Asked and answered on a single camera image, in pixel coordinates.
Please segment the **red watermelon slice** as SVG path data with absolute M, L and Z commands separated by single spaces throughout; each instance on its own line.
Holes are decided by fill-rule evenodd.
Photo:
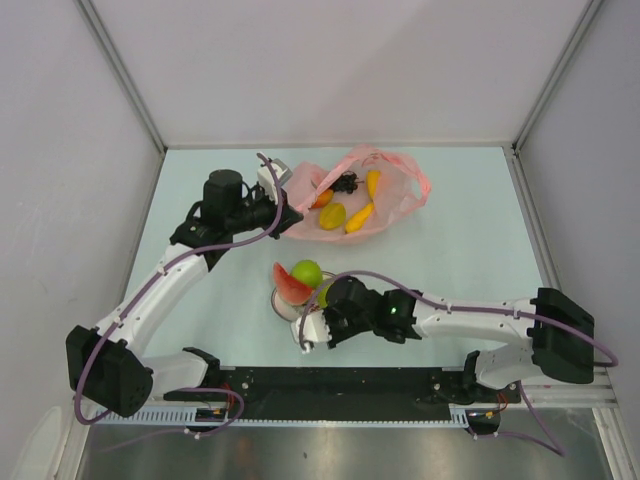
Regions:
M 275 288 L 281 298 L 289 304 L 305 304 L 314 293 L 314 289 L 297 281 L 278 262 L 274 263 L 272 274 L 275 282 Z

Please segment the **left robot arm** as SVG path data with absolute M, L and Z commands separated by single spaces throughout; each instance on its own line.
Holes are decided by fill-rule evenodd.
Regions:
M 182 297 L 231 249 L 235 236 L 255 231 L 262 239 L 280 237 L 303 216 L 292 208 L 283 189 L 291 170 L 264 157 L 257 182 L 221 169 L 210 173 L 201 200 L 172 234 L 161 260 L 145 282 L 93 328 L 75 327 L 66 338 L 69 381 L 77 419 L 91 400 L 121 417 L 139 411 L 151 397 L 188 389 L 197 398 L 214 397 L 221 376 L 215 358 L 193 347 L 158 357 L 144 353 L 153 334 Z

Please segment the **green fake pear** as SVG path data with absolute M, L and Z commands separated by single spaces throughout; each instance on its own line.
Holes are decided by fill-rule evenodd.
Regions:
M 327 294 L 331 285 L 325 286 L 318 294 L 316 303 L 321 309 L 325 309 L 328 306 Z

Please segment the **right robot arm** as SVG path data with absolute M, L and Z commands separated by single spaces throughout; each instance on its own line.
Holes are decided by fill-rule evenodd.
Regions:
M 322 318 L 329 347 L 367 332 L 398 344 L 440 337 L 497 343 L 465 359 L 461 388 L 473 401 L 540 375 L 576 385 L 594 379 L 594 319 L 557 289 L 473 306 L 431 300 L 417 290 L 379 293 L 349 276 L 329 287 L 326 302 Z

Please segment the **round printed plate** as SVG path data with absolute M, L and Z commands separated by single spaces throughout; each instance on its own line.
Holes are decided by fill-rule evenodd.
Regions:
M 271 307 L 275 314 L 284 321 L 294 322 L 303 313 L 306 308 L 305 304 L 293 305 L 285 302 L 279 295 L 276 288 L 273 289 L 271 294 Z M 311 305 L 310 312 L 322 310 L 316 301 Z

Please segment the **green fake guava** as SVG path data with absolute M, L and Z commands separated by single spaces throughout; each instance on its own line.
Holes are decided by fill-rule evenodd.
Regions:
M 323 271 L 313 260 L 304 259 L 297 262 L 290 275 L 302 284 L 315 289 L 323 282 Z

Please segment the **pink plastic bag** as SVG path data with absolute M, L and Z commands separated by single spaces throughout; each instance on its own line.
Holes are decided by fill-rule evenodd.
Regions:
M 284 233 L 291 240 L 333 245 L 361 243 L 424 207 L 432 189 L 430 180 L 411 155 L 373 146 L 358 145 L 347 152 L 330 152 L 326 158 L 303 148 L 295 150 L 290 159 L 293 175 L 285 190 L 290 205 L 304 215 L 301 223 Z M 381 172 L 374 201 L 370 200 L 365 183 L 370 170 Z M 332 231 L 323 230 L 318 224 L 321 209 L 311 209 L 311 206 L 320 193 L 330 189 L 347 171 L 357 174 L 358 189 L 351 195 L 334 193 L 330 203 L 345 206 L 345 223 L 369 202 L 374 203 L 374 212 L 355 233 L 346 234 L 345 223 Z

